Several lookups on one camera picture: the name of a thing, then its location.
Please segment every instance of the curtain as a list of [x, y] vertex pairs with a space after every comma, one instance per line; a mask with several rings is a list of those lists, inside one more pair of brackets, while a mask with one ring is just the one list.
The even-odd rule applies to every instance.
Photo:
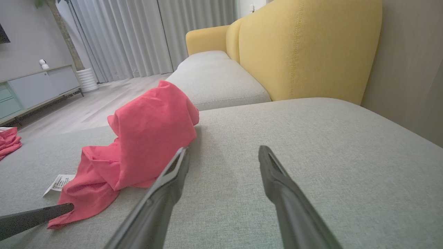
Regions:
[[188, 57], [188, 31], [231, 24], [235, 0], [72, 0], [97, 76], [164, 74]]
[[107, 81], [172, 72], [156, 0], [73, 0]]
[[187, 32], [229, 25], [237, 19], [235, 0], [158, 0], [158, 3], [174, 70], [188, 57]]

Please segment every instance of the yellow sofa backrest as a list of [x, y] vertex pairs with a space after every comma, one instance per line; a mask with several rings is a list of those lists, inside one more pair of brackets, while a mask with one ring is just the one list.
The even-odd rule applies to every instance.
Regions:
[[274, 0], [227, 29], [226, 52], [273, 101], [331, 97], [359, 105], [381, 16], [381, 0]]

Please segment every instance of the gray sofa cushion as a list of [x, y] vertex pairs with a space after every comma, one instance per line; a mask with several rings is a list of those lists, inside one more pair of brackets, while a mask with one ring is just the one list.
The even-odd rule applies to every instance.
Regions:
[[261, 84], [223, 51], [191, 55], [166, 80], [199, 110], [271, 101]]
[[[309, 98], [200, 113], [190, 169], [164, 248], [281, 248], [258, 164], [268, 145], [344, 248], [443, 246], [443, 149], [348, 102]], [[80, 147], [109, 127], [25, 142], [0, 161], [0, 215], [50, 206], [41, 195], [74, 173]], [[0, 241], [6, 248], [100, 248], [145, 190], [124, 189], [104, 212], [58, 230]]]

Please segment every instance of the plant pot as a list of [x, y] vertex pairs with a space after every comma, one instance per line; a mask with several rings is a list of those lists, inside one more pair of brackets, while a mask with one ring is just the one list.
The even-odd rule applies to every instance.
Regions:
[[98, 85], [97, 82], [95, 82], [91, 68], [77, 71], [77, 75], [80, 79], [80, 85], [84, 93], [92, 92], [98, 89]]

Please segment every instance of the pink fabric on floor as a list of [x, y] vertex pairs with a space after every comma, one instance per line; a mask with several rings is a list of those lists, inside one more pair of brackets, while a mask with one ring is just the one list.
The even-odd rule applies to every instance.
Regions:
[[0, 160], [22, 147], [21, 137], [17, 136], [17, 127], [0, 132]]
[[102, 212], [122, 188], [151, 186], [177, 150], [197, 136], [198, 119], [189, 98], [167, 81], [115, 111], [108, 122], [118, 138], [109, 146], [82, 149], [77, 175], [58, 201], [75, 208], [51, 220], [48, 228]]

